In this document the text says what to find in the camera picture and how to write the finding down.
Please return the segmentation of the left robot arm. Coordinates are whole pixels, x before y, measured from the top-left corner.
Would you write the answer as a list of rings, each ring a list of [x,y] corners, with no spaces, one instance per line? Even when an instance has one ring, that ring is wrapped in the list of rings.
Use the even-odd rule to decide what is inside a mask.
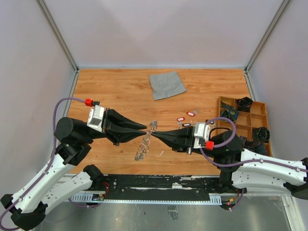
[[[103,185],[103,173],[88,165],[69,181],[55,184],[76,167],[90,152],[94,139],[107,138],[118,146],[144,135],[147,127],[134,122],[113,109],[91,108],[87,122],[70,117],[61,118],[54,136],[59,145],[48,163],[21,190],[4,195],[0,202],[17,229],[29,231],[38,226],[56,206],[72,195]]]

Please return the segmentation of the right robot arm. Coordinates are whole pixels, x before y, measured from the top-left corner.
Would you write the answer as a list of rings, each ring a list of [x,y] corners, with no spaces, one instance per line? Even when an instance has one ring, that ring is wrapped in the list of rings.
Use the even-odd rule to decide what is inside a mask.
[[[249,188],[289,192],[308,198],[308,160],[288,161],[251,151],[244,137],[231,130],[212,136],[209,126],[157,131],[153,136],[175,152],[203,155],[220,170],[219,179],[210,189],[234,193]]]

